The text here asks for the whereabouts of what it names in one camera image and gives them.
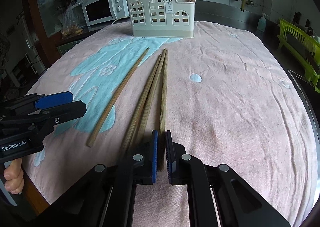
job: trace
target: dark countertop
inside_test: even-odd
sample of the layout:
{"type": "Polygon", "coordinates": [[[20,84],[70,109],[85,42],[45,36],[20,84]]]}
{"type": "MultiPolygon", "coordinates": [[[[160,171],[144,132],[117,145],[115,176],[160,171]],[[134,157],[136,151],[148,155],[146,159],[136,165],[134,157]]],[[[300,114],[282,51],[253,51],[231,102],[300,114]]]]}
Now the dark countertop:
{"type": "MultiPolygon", "coordinates": [[[[130,20],[130,18],[123,18],[121,20],[118,20],[117,23],[123,23],[123,22],[127,22],[129,20],[130,20]]],[[[90,26],[90,28],[85,26],[81,33],[72,34],[72,35],[69,35],[69,36],[63,38],[61,41],[56,43],[56,46],[58,47],[58,46],[63,45],[63,44],[67,44],[67,43],[70,43],[70,42],[74,42],[74,41],[77,41],[77,40],[81,40],[81,39],[87,38],[87,37],[93,35],[94,33],[97,33],[102,28],[105,28],[106,26],[111,25],[113,21],[114,20],[108,21],[108,22],[104,22],[104,23],[101,23],[101,24],[97,24],[97,25],[92,25],[92,26],[90,26]]]]}

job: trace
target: screw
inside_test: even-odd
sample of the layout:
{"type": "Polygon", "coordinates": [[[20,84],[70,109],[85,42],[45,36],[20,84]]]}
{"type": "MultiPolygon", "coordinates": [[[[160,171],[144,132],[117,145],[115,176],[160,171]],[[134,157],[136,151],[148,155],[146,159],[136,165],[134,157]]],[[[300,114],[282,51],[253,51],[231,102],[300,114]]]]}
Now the screw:
{"type": "Polygon", "coordinates": [[[223,172],[228,172],[229,171],[229,167],[225,164],[222,164],[219,166],[219,169],[223,172]]]}
{"type": "Polygon", "coordinates": [[[142,158],[143,158],[143,155],[141,155],[141,154],[135,154],[132,158],[133,158],[133,160],[135,160],[135,161],[141,161],[142,158]]]}
{"type": "Polygon", "coordinates": [[[181,156],[181,158],[182,158],[183,160],[189,161],[189,160],[191,159],[191,156],[190,156],[189,154],[183,154],[183,155],[181,156]]]}

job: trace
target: microwave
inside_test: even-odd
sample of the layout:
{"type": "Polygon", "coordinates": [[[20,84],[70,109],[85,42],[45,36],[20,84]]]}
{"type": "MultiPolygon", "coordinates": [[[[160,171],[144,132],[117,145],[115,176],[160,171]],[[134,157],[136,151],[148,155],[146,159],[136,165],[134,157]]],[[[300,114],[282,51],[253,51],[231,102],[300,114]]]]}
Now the microwave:
{"type": "Polygon", "coordinates": [[[88,0],[82,4],[87,26],[129,17],[127,0],[88,0]]]}

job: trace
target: human hand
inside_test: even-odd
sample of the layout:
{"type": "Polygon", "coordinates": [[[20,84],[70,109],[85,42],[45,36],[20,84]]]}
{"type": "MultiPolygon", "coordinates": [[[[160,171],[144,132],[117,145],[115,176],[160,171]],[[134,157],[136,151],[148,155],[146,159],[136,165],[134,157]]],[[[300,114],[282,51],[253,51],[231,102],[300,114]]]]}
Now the human hand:
{"type": "Polygon", "coordinates": [[[12,161],[10,166],[3,172],[4,178],[7,180],[4,187],[12,194],[18,194],[22,191],[24,185],[23,171],[21,169],[22,158],[12,161]]]}

